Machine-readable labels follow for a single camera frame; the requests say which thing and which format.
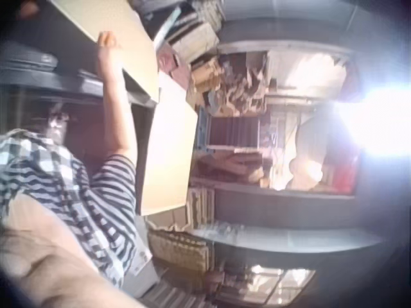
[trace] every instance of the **person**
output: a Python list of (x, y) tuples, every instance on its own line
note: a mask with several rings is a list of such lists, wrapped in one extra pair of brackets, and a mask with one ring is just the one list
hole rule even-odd
[(108, 153), (93, 177), (44, 135), (0, 137), (0, 265), (37, 307), (142, 307), (119, 290), (136, 254), (137, 139), (109, 31), (98, 72)]

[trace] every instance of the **wooden board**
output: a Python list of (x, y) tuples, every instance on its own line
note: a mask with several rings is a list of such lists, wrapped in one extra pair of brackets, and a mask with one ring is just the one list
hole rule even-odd
[(123, 48), (124, 70), (154, 101), (159, 100), (154, 45), (126, 0), (49, 2), (94, 42), (101, 31), (113, 31)]
[(141, 215), (186, 204), (197, 114), (186, 91), (160, 72), (161, 95), (148, 141)]

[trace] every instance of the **bright light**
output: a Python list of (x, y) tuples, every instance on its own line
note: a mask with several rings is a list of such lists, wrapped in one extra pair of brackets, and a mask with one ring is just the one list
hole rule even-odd
[(322, 168), (322, 165), (319, 162), (309, 160), (306, 163), (307, 174), (310, 176), (310, 178), (312, 178), (316, 182), (319, 182), (322, 179), (321, 168)]
[(358, 145), (378, 156), (411, 154), (411, 89), (381, 89), (361, 103), (337, 106)]
[(251, 268), (251, 271), (252, 271), (254, 274), (260, 274), (260, 273), (263, 272), (263, 268), (262, 268), (260, 265), (255, 265), (255, 266), (253, 266), (253, 267)]
[(306, 269), (293, 269), (292, 270), (292, 275), (293, 278), (295, 280), (295, 282), (297, 283), (298, 286), (301, 286), (301, 284), (304, 282), (304, 280), (306, 279), (308, 272)]

